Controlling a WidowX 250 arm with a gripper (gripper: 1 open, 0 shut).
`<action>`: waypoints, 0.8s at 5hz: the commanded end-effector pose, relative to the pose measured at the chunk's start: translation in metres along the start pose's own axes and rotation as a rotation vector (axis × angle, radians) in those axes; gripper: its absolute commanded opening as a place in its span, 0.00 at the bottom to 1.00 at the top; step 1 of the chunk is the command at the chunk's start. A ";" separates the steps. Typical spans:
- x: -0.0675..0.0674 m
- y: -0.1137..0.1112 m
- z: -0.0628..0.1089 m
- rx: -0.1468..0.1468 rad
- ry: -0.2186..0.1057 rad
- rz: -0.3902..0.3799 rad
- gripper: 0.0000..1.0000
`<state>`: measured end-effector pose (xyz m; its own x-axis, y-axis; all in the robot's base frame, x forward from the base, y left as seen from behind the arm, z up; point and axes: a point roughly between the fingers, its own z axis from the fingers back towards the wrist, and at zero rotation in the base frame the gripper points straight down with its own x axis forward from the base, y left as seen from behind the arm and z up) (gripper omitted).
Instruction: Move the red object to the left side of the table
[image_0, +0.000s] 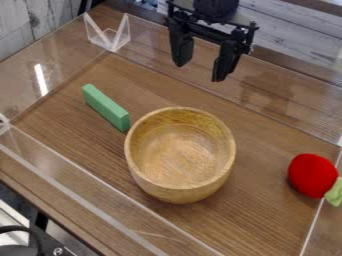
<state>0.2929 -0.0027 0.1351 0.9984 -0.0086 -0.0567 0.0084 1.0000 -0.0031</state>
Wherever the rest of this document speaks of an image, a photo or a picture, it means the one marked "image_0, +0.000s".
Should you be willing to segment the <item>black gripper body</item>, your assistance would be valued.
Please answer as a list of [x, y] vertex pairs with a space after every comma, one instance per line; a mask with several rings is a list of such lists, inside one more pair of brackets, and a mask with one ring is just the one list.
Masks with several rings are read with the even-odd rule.
[[224, 37], [243, 44], [250, 52], [255, 31], [255, 21], [238, 11], [239, 0], [167, 0], [168, 17], [186, 23], [192, 32], [211, 40]]

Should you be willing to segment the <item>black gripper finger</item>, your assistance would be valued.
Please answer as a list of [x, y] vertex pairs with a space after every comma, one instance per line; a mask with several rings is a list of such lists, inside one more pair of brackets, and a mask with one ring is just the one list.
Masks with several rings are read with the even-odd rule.
[[194, 38], [187, 25], [172, 18], [168, 19], [168, 29], [172, 61], [182, 67], [192, 59]]
[[235, 70], [242, 52], [238, 43], [232, 40], [226, 40], [220, 44], [218, 58], [214, 61], [212, 81], [222, 82], [227, 75]]

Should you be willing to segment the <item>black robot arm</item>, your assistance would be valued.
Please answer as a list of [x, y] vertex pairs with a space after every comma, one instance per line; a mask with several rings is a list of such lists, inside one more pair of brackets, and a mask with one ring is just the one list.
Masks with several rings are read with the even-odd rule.
[[252, 48], [258, 23], [238, 13], [239, 0], [167, 0], [167, 25], [172, 61], [183, 67], [192, 59], [194, 38], [220, 46], [212, 66], [212, 82], [234, 72]]

